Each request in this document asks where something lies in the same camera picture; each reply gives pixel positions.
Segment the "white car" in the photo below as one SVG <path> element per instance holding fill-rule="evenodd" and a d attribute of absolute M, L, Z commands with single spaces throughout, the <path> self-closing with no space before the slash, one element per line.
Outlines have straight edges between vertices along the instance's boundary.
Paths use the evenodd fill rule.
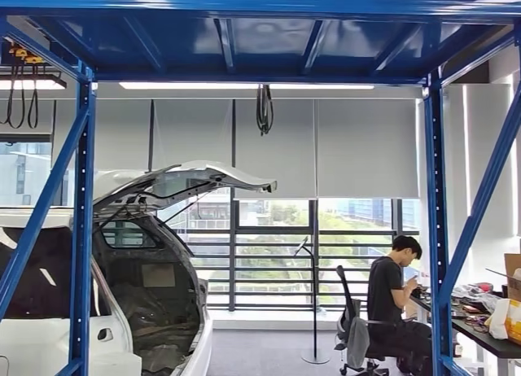
<path fill-rule="evenodd" d="M 190 162 L 94 183 L 89 374 L 203 376 L 211 354 L 208 283 L 158 210 L 220 187 L 276 182 Z M 0 273 L 31 209 L 0 209 Z M 72 210 L 51 208 L 0 323 L 0 376 L 55 375 L 68 361 Z"/>

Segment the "blue steel frame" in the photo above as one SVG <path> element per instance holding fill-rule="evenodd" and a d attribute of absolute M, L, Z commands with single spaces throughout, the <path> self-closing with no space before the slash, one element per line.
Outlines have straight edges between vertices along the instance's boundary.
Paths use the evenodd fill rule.
<path fill-rule="evenodd" d="M 433 309 L 433 354 L 433 370 L 436 375 L 467 374 L 466 371 L 455 365 L 452 358 L 452 328 L 450 323 L 450 294 L 461 271 L 467 253 L 474 239 L 479 223 L 483 218 L 486 206 L 498 182 L 510 149 L 521 125 L 521 86 L 517 89 L 510 109 L 507 115 L 498 142 L 493 150 L 479 189 L 467 218 L 464 230 L 457 244 L 453 259 L 449 264 L 447 247 L 447 222 L 445 213 L 445 187 L 443 152 L 443 114 L 442 89 L 463 74 L 486 62 L 498 52 L 514 42 L 519 44 L 519 27 L 514 25 L 512 32 L 504 35 L 464 63 L 442 72 L 442 66 L 457 50 L 440 48 L 438 55 L 427 60 L 428 73 L 420 80 L 399 77 L 380 77 L 379 72 L 404 49 L 415 33 L 419 22 L 458 22 L 464 24 L 511 24 L 512 17 L 521 16 L 519 6 L 502 0 L 171 0 L 168 9 L 184 9 L 186 11 L 205 11 L 210 8 L 214 22 L 217 28 L 219 39 L 229 75 L 224 80 L 251 81 L 251 76 L 233 76 L 236 69 L 233 49 L 233 32 L 230 19 L 233 16 L 245 16 L 254 13 L 255 16 L 270 16 L 279 18 L 306 17 L 312 15 L 317 19 L 313 26 L 303 55 L 301 75 L 258 76 L 257 80 L 264 82 L 307 81 L 308 75 L 319 54 L 324 41 L 325 32 L 329 20 L 338 18 L 356 17 L 360 20 L 393 19 L 404 22 L 404 27 L 393 41 L 388 43 L 375 61 L 366 77 L 317 77 L 321 82 L 339 83 L 368 83 L 390 85 L 422 85 L 425 108 L 425 137 L 427 159 L 427 197 L 430 230 L 430 276 L 433 303 L 438 304 Z M 24 9 L 29 15 L 38 15 L 41 0 L 9 0 L 3 2 L 4 13 L 20 15 L 19 9 Z M 104 0 L 52 0 L 54 8 L 103 8 L 122 12 L 138 8 L 150 8 L 143 1 L 125 0 L 117 4 L 111 0 L 110 5 Z M 459 5 L 466 3 L 470 9 L 461 9 Z M 32 18 L 38 23 L 45 18 Z M 18 280 L 35 245 L 38 234 L 51 207 L 65 170 L 76 151 L 76 194 L 74 208 L 74 232 L 72 244 L 72 263 L 71 264 L 71 334 L 68 365 L 60 375 L 82 375 L 88 372 L 89 316 L 91 306 L 91 254 L 93 218 L 93 175 L 94 175 L 94 131 L 95 117 L 95 95 L 93 84 L 95 81 L 168 81 L 204 80 L 204 76 L 186 75 L 173 76 L 161 74 L 165 64 L 153 39 L 140 24 L 131 17 L 124 18 L 128 33 L 135 37 L 142 52 L 154 67 L 157 74 L 143 75 L 140 73 L 94 75 L 92 63 L 84 55 L 87 49 L 77 47 L 79 43 L 76 33 L 60 24 L 46 25 L 52 33 L 48 36 L 56 40 L 60 37 L 61 46 L 79 60 L 78 66 L 70 65 L 57 57 L 50 50 L 45 49 L 27 35 L 10 25 L 5 17 L 0 16 L 0 37 L 11 37 L 26 48 L 60 68 L 78 81 L 77 115 L 57 156 L 51 175 L 45 183 L 42 196 L 35 206 L 26 228 L 22 233 L 18 247 L 12 254 L 5 273 L 0 279 L 0 320 L 8 308 Z M 460 34 L 462 43 L 476 40 L 479 35 L 470 25 Z"/>

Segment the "gray floor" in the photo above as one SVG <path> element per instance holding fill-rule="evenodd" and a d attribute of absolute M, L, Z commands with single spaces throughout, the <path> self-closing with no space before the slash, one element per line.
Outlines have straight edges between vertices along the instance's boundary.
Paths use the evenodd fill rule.
<path fill-rule="evenodd" d="M 331 358 L 328 364 L 310 365 L 301 355 L 313 344 L 312 332 L 214 330 L 208 376 L 325 376 L 340 375 L 339 352 L 333 350 L 334 332 L 319 332 L 318 347 Z M 401 375 L 390 359 L 391 376 Z"/>

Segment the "man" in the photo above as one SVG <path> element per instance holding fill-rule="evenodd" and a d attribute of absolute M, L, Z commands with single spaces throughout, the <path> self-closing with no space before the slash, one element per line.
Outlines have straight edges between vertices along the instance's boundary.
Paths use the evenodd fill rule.
<path fill-rule="evenodd" d="M 432 370 L 431 330 L 415 321 L 403 321 L 402 313 L 418 287 L 416 277 L 402 284 L 402 268 L 421 257 L 421 247 L 411 236 L 397 236 L 387 256 L 373 262 L 369 274 L 368 315 L 370 321 L 386 321 L 388 325 L 369 325 L 371 339 L 411 351 L 409 367 L 414 374 L 430 376 Z"/>

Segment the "office chair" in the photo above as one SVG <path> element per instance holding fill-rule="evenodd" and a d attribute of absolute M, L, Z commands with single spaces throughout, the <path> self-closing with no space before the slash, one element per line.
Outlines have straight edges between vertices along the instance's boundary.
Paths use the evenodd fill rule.
<path fill-rule="evenodd" d="M 345 294 L 345 310 L 337 323 L 337 329 L 338 331 L 337 336 L 341 343 L 337 345 L 334 350 L 342 351 L 346 349 L 344 343 L 347 343 L 349 339 L 351 321 L 353 317 L 358 317 L 359 314 L 360 300 L 353 300 L 351 298 L 351 293 L 347 286 L 347 280 L 345 278 L 344 267 L 339 265 L 337 268 L 337 274 L 341 278 L 341 284 L 344 287 Z M 368 324 L 390 325 L 390 323 L 382 321 L 365 321 L 364 324 L 365 329 L 368 328 Z M 353 369 L 358 372 L 356 376 L 389 376 L 389 369 L 379 369 L 379 364 L 377 364 L 376 361 L 385 361 L 385 357 L 409 358 L 410 356 L 410 352 L 398 348 L 390 348 L 388 345 L 381 345 L 369 338 L 369 346 L 365 356 L 365 359 L 367 359 L 367 365 L 365 369 L 352 368 L 346 362 L 340 369 L 340 372 L 342 376 L 345 376 L 347 374 L 347 369 Z"/>

